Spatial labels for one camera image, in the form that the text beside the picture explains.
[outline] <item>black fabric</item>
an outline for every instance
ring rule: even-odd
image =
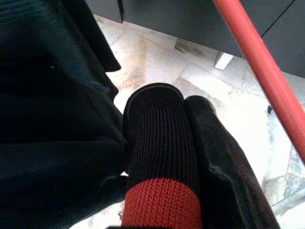
[[[203,227],[279,228],[244,152],[213,105],[191,96],[184,107],[198,156]]]
[[[0,14],[0,218],[68,228],[126,192],[105,73],[120,66],[83,0],[3,0]]]
[[[199,194],[193,137],[178,89],[155,83],[136,91],[127,102],[123,126],[133,143],[128,189],[151,178],[169,178]]]

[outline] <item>red pole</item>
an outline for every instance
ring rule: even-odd
[[[239,0],[213,0],[305,164],[305,113]]]

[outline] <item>dark gray cabinet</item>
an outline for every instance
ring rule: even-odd
[[[292,0],[243,0],[259,33],[276,21]],[[211,0],[122,0],[125,20],[194,43],[241,56]]]
[[[93,14],[122,23],[120,0],[85,0]]]
[[[305,0],[296,0],[263,40],[282,71],[305,78]]]

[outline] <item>marble floor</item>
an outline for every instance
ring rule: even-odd
[[[269,102],[245,60],[234,57],[221,71],[214,68],[217,50],[127,22],[96,20],[122,66],[107,73],[119,88],[114,103],[121,112],[129,96],[148,83],[173,84],[184,97],[202,95],[244,150],[271,206],[305,189],[305,167],[276,114],[267,112]],[[305,79],[284,76],[305,108]],[[116,204],[72,228],[119,225],[122,208]],[[281,227],[305,228],[300,213],[305,204],[287,210],[277,216]]]

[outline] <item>cabinet door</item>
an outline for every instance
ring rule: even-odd
[[[262,35],[293,0],[243,0]],[[125,20],[241,56],[211,0],[122,0]]]
[[[296,0],[263,40],[282,71],[305,78],[305,1]]]
[[[93,14],[122,23],[123,19],[119,1],[120,0],[86,0]]]

